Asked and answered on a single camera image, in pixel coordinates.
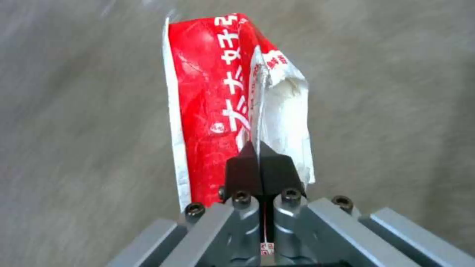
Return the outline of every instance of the snack bag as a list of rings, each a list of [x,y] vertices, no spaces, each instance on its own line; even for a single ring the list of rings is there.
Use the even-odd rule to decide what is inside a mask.
[[[315,181],[307,81],[246,15],[167,19],[163,60],[181,210],[219,201],[226,160],[248,140],[258,155],[263,141],[290,156],[305,186]]]

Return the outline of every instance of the silver metal bar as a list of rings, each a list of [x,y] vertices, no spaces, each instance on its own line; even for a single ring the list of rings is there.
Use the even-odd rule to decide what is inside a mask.
[[[475,259],[389,208],[360,222],[421,266],[475,266]]]
[[[172,220],[158,219],[140,233],[107,266],[159,266],[185,235],[185,227]]]
[[[274,199],[274,239],[275,262],[279,265],[310,264],[316,262],[309,248],[295,235],[295,227],[300,210],[307,199],[295,191],[298,197],[294,203],[283,201],[282,194]]]
[[[229,198],[226,205],[233,206]],[[231,257],[230,266],[259,266],[261,264],[259,201],[250,196],[248,206],[235,206],[239,213],[242,240]]]
[[[344,260],[352,266],[418,266],[327,199],[302,208],[295,233],[321,263]]]
[[[161,266],[227,266],[242,239],[239,220],[233,207],[214,203]]]

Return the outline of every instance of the gray floor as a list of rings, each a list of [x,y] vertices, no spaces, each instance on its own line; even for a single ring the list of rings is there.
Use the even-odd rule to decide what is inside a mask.
[[[164,18],[244,12],[311,85],[312,199],[475,254],[473,0],[0,1],[0,266],[103,266],[177,194]]]

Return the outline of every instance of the black screw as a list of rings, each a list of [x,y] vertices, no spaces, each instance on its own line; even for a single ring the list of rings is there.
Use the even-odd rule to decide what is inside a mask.
[[[290,205],[296,205],[300,203],[302,194],[299,190],[295,188],[284,189],[281,193],[281,198],[283,203],[288,203]]]
[[[205,206],[201,202],[192,202],[185,208],[185,214],[188,218],[200,218],[205,214]]]
[[[220,186],[218,189],[218,196],[220,200],[224,200],[224,186]]]
[[[333,204],[340,206],[340,209],[348,214],[353,210],[353,201],[347,196],[335,196],[332,199]]]
[[[251,194],[248,191],[237,191],[232,196],[233,206],[236,208],[247,208],[251,203]]]

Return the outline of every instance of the red plastic bag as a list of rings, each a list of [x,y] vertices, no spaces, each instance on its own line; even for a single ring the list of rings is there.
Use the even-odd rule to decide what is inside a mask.
[[[247,140],[291,156],[301,180],[314,181],[307,82],[246,15],[167,20],[163,55],[182,210],[219,201],[226,160]]]

